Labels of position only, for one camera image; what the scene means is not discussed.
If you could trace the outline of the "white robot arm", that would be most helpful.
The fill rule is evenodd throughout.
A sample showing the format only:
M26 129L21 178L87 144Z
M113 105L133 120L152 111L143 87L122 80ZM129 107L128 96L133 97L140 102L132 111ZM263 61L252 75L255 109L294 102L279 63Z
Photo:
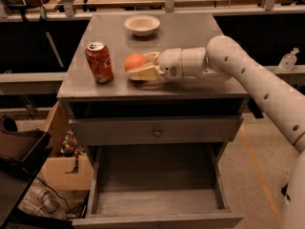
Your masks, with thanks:
M305 229L305 97L255 62L232 38L219 35L204 48L134 53L125 60L131 80L226 80L234 77L299 151L288 182L281 229Z

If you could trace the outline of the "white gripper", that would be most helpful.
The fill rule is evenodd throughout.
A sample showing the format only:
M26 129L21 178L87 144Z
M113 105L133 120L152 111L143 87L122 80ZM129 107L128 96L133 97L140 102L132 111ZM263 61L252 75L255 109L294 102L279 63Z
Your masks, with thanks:
M153 65L135 68L127 71L130 80L150 81L158 79L162 74L167 79L178 79L182 77L180 48L169 49L160 52L147 52L144 56Z

